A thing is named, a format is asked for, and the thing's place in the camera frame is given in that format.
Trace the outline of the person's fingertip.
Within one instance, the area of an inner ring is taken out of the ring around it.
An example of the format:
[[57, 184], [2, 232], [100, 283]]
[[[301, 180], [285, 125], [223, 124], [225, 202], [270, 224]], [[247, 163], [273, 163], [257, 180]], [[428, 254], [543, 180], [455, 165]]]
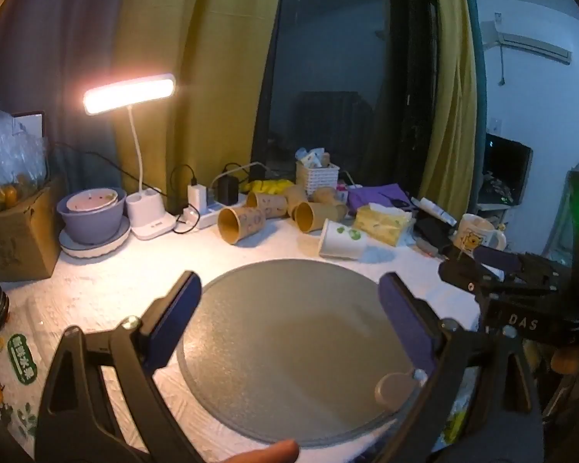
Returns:
[[294, 440], [284, 440], [266, 448], [247, 451], [225, 460], [223, 463], [295, 463], [300, 446]]

